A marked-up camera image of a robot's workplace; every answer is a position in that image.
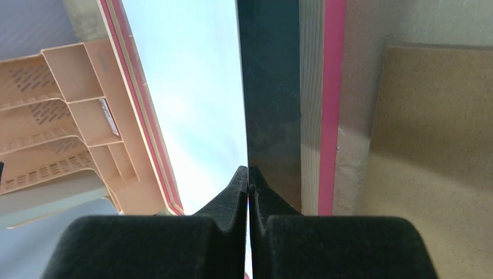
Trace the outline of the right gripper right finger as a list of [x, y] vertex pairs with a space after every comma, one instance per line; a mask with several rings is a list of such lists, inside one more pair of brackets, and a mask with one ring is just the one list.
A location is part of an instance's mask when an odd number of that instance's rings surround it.
[[388, 216], [305, 216], [249, 172], [254, 278], [437, 278], [411, 222]]

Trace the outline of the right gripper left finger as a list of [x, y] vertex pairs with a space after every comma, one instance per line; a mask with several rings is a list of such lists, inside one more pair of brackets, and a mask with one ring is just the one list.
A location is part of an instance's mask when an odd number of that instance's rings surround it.
[[63, 232], [44, 278], [243, 278], [248, 169], [190, 216], [85, 216]]

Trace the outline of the beach landscape photo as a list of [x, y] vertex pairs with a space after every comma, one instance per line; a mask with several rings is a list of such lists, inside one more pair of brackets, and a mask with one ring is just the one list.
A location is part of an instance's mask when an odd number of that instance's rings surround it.
[[238, 166], [301, 207], [298, 1], [123, 1], [185, 214]]

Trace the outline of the brown cardboard backing board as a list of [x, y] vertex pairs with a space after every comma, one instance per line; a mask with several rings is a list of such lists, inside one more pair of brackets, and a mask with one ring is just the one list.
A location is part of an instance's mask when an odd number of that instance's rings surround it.
[[358, 213], [412, 222], [440, 278], [492, 277], [491, 49], [387, 49]]

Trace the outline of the pink wooden photo frame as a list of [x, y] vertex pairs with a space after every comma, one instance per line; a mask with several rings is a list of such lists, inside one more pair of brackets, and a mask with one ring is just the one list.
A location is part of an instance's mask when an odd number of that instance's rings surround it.
[[[140, 56], [122, 1], [99, 1], [158, 176], [171, 171]], [[346, 2], [302, 1], [300, 20], [301, 195], [304, 214], [333, 212]]]

